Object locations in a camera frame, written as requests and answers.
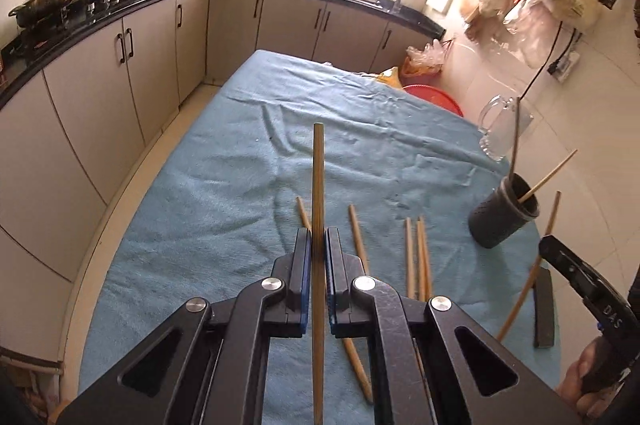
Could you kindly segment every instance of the wall tile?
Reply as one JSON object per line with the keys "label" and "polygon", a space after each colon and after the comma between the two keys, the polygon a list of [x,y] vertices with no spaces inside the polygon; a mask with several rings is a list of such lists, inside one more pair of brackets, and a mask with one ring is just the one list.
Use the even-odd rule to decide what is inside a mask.
{"label": "wall tile", "polygon": [[602,6],[593,29],[584,36],[591,47],[603,53],[640,86],[640,50],[634,30],[636,0],[617,0],[613,10]]}
{"label": "wall tile", "polygon": [[[516,172],[529,185],[535,185],[567,154],[568,149],[543,120],[529,133],[528,138],[523,138]],[[536,193],[540,204],[540,216],[536,224],[540,234],[545,231],[557,190],[562,192],[562,199],[554,235],[590,264],[596,264],[610,255],[614,251],[614,243],[606,221],[573,161]]]}
{"label": "wall tile", "polygon": [[18,0],[0,0],[0,47],[9,44],[18,34],[15,17],[7,15],[18,4]]}
{"label": "wall tile", "polygon": [[546,115],[601,205],[617,245],[640,221],[640,90],[613,62],[578,45],[582,59]]}

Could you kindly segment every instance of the cabinet handle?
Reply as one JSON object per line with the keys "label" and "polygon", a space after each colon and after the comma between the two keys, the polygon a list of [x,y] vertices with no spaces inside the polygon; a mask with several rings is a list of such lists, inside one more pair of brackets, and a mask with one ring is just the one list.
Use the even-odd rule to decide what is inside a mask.
{"label": "cabinet handle", "polygon": [[386,48],[386,43],[389,42],[389,37],[391,37],[391,30],[386,32],[386,40],[385,40],[385,43],[382,45],[382,49]]}
{"label": "cabinet handle", "polygon": [[131,51],[129,52],[129,58],[133,57],[133,32],[131,31],[131,28],[127,28],[127,31],[125,32],[125,34],[129,34],[129,40],[131,41]]}
{"label": "cabinet handle", "polygon": [[320,22],[320,14],[322,14],[322,8],[318,8],[318,16],[316,17],[316,24],[314,25],[314,30],[318,28],[318,23]]}
{"label": "cabinet handle", "polygon": [[326,31],[326,25],[329,24],[329,17],[331,17],[331,12],[326,13],[326,19],[324,20],[324,28],[322,28],[322,31]]}
{"label": "cabinet handle", "polygon": [[120,59],[120,64],[124,64],[127,59],[125,58],[125,55],[127,54],[126,49],[124,49],[124,37],[122,36],[121,33],[117,34],[116,39],[120,40],[120,47],[122,48],[122,57]]}

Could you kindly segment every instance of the chopstick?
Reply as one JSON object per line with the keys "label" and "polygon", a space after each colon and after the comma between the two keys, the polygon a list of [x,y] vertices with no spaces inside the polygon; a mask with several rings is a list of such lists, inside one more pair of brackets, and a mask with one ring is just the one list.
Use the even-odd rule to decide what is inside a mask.
{"label": "chopstick", "polygon": [[356,207],[353,204],[349,205],[349,220],[351,222],[351,231],[353,232],[353,243],[356,247],[356,254],[362,261],[364,274],[369,275],[369,259],[367,258],[364,243],[362,242],[362,233],[360,232],[360,224],[358,223]]}
{"label": "chopstick", "polygon": [[424,301],[427,302],[433,297],[433,277],[431,277],[431,262],[429,258],[429,245],[427,242],[427,231],[424,226],[424,216],[418,217],[418,228],[420,228],[420,243],[422,245],[422,265],[424,267]]}
{"label": "chopstick", "polygon": [[[296,203],[298,204],[298,212],[300,213],[300,219],[302,220],[303,226],[307,230],[311,230],[311,224],[309,224],[309,218],[306,215],[305,204],[300,196],[296,197]],[[358,352],[356,350],[355,344],[353,343],[353,340],[342,339],[342,345],[344,346],[344,350],[347,353],[347,357],[349,358],[349,362],[351,363],[353,372],[356,374],[356,378],[358,379],[358,383],[360,384],[360,388],[362,389],[362,394],[369,403],[373,404],[373,390],[371,388],[371,383],[369,382],[367,372],[364,370],[364,366],[360,361],[360,357],[358,356]]]}
{"label": "chopstick", "polygon": [[518,157],[518,141],[520,140],[520,97],[516,97],[516,124],[513,134],[513,150],[511,151],[511,164],[509,166],[509,183],[513,184],[513,174],[516,170],[516,158]]}
{"label": "chopstick", "polygon": [[406,296],[415,299],[414,236],[411,218],[404,220],[404,239],[406,242]]}
{"label": "chopstick", "polygon": [[[553,204],[553,207],[551,208],[551,215],[549,216],[549,221],[546,224],[545,235],[549,235],[554,231],[554,225],[556,224],[556,215],[558,215],[558,207],[560,206],[561,196],[562,196],[562,193],[560,191],[556,192],[556,198],[554,199],[554,204]],[[502,340],[505,338],[507,333],[509,333],[511,326],[513,325],[514,321],[516,320],[516,317],[518,316],[518,313],[520,313],[520,309],[522,308],[522,305],[524,304],[524,301],[526,300],[527,295],[529,294],[529,290],[533,287],[533,285],[536,282],[536,279],[538,278],[538,274],[540,272],[540,264],[542,264],[542,258],[540,257],[540,254],[537,254],[536,261],[534,262],[533,267],[529,272],[529,277],[527,278],[527,281],[524,283],[524,287],[520,292],[520,296],[518,297],[516,304],[513,305],[513,308],[511,309],[509,316],[507,316],[507,320],[505,320],[504,324],[502,325],[500,332],[498,332],[496,336],[496,339],[498,342],[502,342]]]}
{"label": "chopstick", "polygon": [[542,187],[542,185],[544,185],[546,182],[548,182],[553,176],[556,175],[556,173],[558,173],[558,171],[564,167],[564,165],[571,160],[571,158],[574,157],[575,153],[577,153],[578,150],[574,149],[569,153],[569,156],[567,156],[566,158],[564,158],[564,160],[562,160],[558,165],[556,165],[556,168],[553,169],[549,174],[547,174],[545,177],[543,177],[542,180],[540,180],[529,192],[527,192],[522,198],[518,199],[518,203],[524,203],[525,201],[527,201],[533,194],[536,193],[537,190],[540,189],[540,187]]}
{"label": "chopstick", "polygon": [[324,405],[324,125],[314,124],[311,187],[311,350],[314,425],[322,425]]}

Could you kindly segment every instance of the kitchen cabinet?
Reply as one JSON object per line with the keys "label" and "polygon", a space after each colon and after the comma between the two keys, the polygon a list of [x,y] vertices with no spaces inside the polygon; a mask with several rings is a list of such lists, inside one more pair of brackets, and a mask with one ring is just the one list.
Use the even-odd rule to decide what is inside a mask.
{"label": "kitchen cabinet", "polygon": [[0,228],[0,347],[58,361],[72,284],[37,261]]}
{"label": "kitchen cabinet", "polygon": [[326,2],[264,0],[256,49],[311,59]]}
{"label": "kitchen cabinet", "polygon": [[427,35],[390,22],[386,27],[382,41],[380,41],[378,53],[369,68],[369,73],[382,73],[393,66],[400,68],[409,46],[424,48],[431,41],[431,37]]}
{"label": "kitchen cabinet", "polygon": [[44,69],[62,127],[107,204],[145,148],[122,37],[118,20]]}
{"label": "kitchen cabinet", "polygon": [[176,0],[175,53],[180,103],[204,80],[209,0]]}
{"label": "kitchen cabinet", "polygon": [[368,72],[385,32],[386,20],[341,4],[327,4],[316,43],[316,62]]}
{"label": "kitchen cabinet", "polygon": [[66,138],[41,72],[0,111],[0,148],[0,226],[73,281],[106,205]]}
{"label": "kitchen cabinet", "polygon": [[209,0],[207,81],[222,85],[255,51],[262,0]]}
{"label": "kitchen cabinet", "polygon": [[123,19],[127,68],[145,143],[178,108],[175,0],[156,2]]}

